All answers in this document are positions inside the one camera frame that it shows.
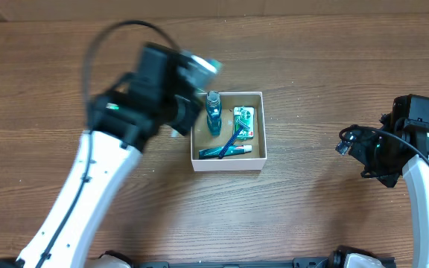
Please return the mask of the green white toothpaste tube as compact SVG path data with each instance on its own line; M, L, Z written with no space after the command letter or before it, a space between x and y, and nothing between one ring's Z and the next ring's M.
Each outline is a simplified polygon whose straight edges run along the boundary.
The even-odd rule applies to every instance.
M199 151L199 159L222 159L225 156L236 156L252 152L252 145L231 145L214 147Z

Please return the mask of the blue liquid bottle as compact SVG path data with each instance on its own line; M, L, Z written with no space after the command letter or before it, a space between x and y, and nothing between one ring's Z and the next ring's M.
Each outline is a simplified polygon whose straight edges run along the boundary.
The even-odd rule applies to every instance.
M206 120L210 133L212 136L219 136L222 127L222 106L220 93L210 91L206 95Z

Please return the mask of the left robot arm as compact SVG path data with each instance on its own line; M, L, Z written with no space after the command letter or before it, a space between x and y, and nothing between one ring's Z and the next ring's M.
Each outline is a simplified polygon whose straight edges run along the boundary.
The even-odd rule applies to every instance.
M83 267L104 215L162 125L189 133L203 105L198 95L219 63L148 43L135 71L89 102L68 178L44 223L0 267Z

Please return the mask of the green white toothbrush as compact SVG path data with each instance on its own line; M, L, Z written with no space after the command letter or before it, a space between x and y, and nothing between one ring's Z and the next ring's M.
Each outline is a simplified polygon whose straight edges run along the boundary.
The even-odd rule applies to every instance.
M171 138L176 138L178 136L182 136L182 133L179 132L178 130L175 130L174 128L171 131Z

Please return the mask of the blue disposable razor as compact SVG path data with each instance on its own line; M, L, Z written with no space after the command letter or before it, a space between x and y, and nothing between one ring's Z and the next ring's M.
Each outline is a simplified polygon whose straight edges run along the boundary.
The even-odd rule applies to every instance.
M235 120L234 133L219 152L218 158L222 159L235 146L235 140L238 138L241 132L244 130L249 131L250 127L251 123L247 119L237 118Z

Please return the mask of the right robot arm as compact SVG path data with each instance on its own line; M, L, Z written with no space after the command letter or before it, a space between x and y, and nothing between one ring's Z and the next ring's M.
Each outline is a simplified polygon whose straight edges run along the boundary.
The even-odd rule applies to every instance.
M338 153L364 169L361 176L388 188L407 185L413 227L413 266L429 267L429 98L404 95L382 115L381 128L351 125L340 131Z

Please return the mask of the green white floss packet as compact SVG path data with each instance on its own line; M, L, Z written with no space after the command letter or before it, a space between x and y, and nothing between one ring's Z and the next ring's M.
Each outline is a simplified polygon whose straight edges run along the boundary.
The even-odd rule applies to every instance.
M255 109L251 106L236 106L233 109L234 130L237 133L237 139L247 140L254 138L254 115Z

